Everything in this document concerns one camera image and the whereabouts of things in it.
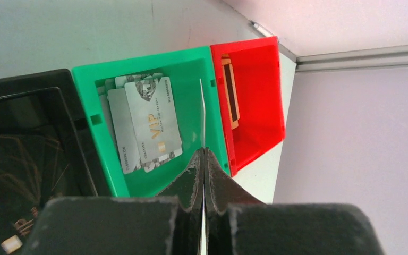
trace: card chip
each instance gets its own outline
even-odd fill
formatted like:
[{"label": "card chip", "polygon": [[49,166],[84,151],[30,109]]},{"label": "card chip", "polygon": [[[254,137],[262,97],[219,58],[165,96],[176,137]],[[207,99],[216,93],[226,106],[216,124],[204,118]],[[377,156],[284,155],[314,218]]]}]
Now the card chip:
[{"label": "card chip", "polygon": [[164,142],[160,142],[160,143],[159,143],[159,151],[160,151],[160,152],[164,152],[165,150],[166,150],[165,143],[164,143]]},{"label": "card chip", "polygon": [[10,254],[22,246],[21,240],[16,236],[12,236],[11,238],[2,242],[1,247],[7,254]]}]

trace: red plastic bin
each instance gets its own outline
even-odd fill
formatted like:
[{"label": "red plastic bin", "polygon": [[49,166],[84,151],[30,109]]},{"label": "red plastic bin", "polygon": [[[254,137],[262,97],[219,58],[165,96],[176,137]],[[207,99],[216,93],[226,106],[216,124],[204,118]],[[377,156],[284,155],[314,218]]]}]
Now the red plastic bin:
[{"label": "red plastic bin", "polygon": [[[277,37],[210,46],[231,176],[285,137]],[[223,55],[232,62],[240,118],[231,128]]]}]

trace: stack of cards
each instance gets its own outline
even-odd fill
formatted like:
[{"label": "stack of cards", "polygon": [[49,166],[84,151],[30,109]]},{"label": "stack of cards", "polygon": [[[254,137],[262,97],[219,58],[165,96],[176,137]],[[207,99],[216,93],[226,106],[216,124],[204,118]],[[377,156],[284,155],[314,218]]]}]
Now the stack of cards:
[{"label": "stack of cards", "polygon": [[0,254],[17,254],[48,200],[80,195],[54,127],[0,129]]},{"label": "stack of cards", "polygon": [[149,172],[182,154],[169,77],[118,76],[106,80],[98,93],[125,174]]}]

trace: green plastic bin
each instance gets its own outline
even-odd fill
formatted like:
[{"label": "green plastic bin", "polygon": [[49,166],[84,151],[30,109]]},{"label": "green plastic bin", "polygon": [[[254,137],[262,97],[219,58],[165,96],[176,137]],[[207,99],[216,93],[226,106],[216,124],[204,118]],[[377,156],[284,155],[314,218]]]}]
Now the green plastic bin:
[{"label": "green plastic bin", "polygon": [[[170,78],[183,153],[149,173],[138,170],[123,174],[96,88],[109,78],[154,72]],[[193,153],[201,147],[199,79],[206,103],[206,146],[215,153],[224,171],[230,173],[210,47],[78,66],[72,73],[114,196],[155,196],[185,169]]]}]

